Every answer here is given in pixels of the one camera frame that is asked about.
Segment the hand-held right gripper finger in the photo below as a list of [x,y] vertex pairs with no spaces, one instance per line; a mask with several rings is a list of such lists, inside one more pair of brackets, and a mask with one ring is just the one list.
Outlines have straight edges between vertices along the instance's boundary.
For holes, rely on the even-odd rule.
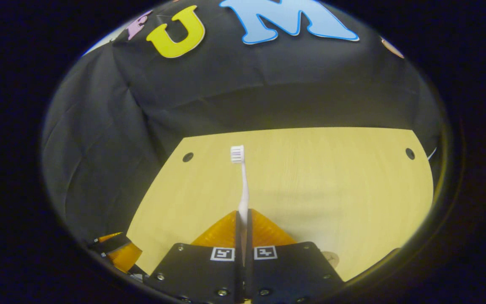
[[232,211],[199,242],[174,244],[144,285],[184,304],[243,302],[239,227],[239,213]]
[[245,297],[253,304],[310,304],[345,286],[316,244],[292,241],[254,209],[247,246]]

